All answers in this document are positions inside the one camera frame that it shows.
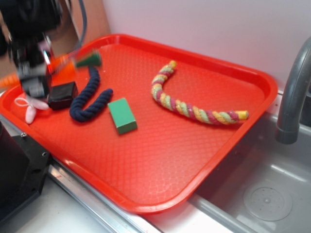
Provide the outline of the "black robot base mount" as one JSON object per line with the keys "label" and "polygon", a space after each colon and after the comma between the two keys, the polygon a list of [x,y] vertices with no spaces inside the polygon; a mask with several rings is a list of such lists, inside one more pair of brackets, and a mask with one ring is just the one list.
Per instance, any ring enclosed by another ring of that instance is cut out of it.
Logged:
{"label": "black robot base mount", "polygon": [[30,136],[11,136],[0,125],[0,223],[41,195],[51,154]]}

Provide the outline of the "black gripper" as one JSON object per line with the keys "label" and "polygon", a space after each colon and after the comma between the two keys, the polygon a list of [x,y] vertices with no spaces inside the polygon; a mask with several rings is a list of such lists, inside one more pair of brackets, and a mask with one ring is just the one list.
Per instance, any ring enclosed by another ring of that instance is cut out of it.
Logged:
{"label": "black gripper", "polygon": [[2,0],[0,12],[9,32],[0,43],[13,60],[22,90],[32,98],[49,95],[52,75],[48,65],[53,56],[47,33],[61,23],[57,0]]}

